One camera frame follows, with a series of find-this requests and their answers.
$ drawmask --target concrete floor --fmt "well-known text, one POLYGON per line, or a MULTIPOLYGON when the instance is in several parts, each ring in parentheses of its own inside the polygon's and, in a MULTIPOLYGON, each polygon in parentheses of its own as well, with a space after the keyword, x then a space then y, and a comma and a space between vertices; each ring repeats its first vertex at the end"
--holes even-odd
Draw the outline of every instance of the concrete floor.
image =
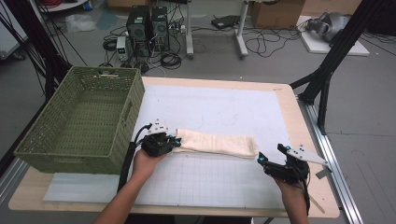
MULTIPOLYGON (((91 12, 79 8, 52 14, 55 20, 65 15, 87 13, 99 21, 106 10, 97 7, 91 12)), ((193 24, 210 27, 211 18, 193 19, 193 24)), ((102 37, 110 30, 123 25, 125 19, 116 20, 109 29, 66 34, 88 65, 97 66, 104 61, 102 37)), ((177 70, 152 69, 149 77, 183 77, 247 82, 291 83, 313 71, 326 55, 308 53, 301 39, 288 41, 285 48, 269 58, 252 52, 239 59, 233 36, 214 32, 194 33, 193 60, 185 57, 177 70)), ((396 53, 395 44, 370 41, 396 53)), ((369 57, 347 56, 332 78, 326 131, 332 148, 343 170, 346 182, 357 204, 363 222, 394 223, 396 220, 396 173, 393 146, 396 144, 396 57, 361 39, 370 52, 369 57)), ((66 48, 73 65, 83 65, 70 47, 66 48)), ((44 97, 30 61, 0 62, 0 157, 9 149, 21 130, 43 104, 44 97)), ((303 88, 295 90, 300 93, 303 88)), ((1 203, 1 223, 87 223, 96 213, 35 213, 15 212, 7 208, 9 196, 1 203)), ((347 223, 343 213, 337 219, 313 219, 311 223, 347 223)), ((193 223, 196 217, 177 217, 177 223, 193 223)), ((263 223, 257 217, 255 223, 263 223)), ((277 218, 272 223, 289 223, 277 218)))

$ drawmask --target cardboard box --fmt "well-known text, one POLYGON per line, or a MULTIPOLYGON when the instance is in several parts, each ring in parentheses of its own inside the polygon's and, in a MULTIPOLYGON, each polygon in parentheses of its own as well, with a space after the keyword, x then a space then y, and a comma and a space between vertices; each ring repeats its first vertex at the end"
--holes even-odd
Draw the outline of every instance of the cardboard box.
POLYGON ((323 12, 339 12, 352 15, 361 0, 306 0, 302 15, 320 16, 323 12))
POLYGON ((295 30, 305 0, 281 0, 275 4, 255 2, 251 10, 253 26, 258 29, 295 30))
POLYGON ((151 6, 151 0, 107 0, 109 7, 151 6))

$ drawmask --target plastic bag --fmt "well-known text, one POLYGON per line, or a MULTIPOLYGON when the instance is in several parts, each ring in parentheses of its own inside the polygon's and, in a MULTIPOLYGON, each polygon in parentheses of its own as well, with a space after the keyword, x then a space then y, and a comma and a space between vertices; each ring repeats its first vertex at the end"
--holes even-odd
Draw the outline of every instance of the plastic bag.
POLYGON ((88 15, 71 15, 66 17, 66 26, 68 33, 80 31, 91 31, 95 29, 95 22, 88 15))

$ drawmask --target basket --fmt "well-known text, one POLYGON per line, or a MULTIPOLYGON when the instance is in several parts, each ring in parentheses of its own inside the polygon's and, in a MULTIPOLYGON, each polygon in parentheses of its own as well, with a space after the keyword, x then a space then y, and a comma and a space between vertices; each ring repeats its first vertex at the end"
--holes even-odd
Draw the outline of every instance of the basket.
POLYGON ((72 67, 14 154, 43 173, 119 175, 144 92, 138 69, 72 67))

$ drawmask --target folded towel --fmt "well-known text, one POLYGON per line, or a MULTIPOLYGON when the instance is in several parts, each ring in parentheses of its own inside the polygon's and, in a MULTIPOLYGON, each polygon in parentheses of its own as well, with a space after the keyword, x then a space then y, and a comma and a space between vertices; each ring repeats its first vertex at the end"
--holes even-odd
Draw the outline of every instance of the folded towel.
POLYGON ((250 136, 208 134, 177 129, 177 138, 181 138, 181 147, 175 147, 174 152, 209 152, 246 159, 255 159, 259 153, 254 138, 250 136))

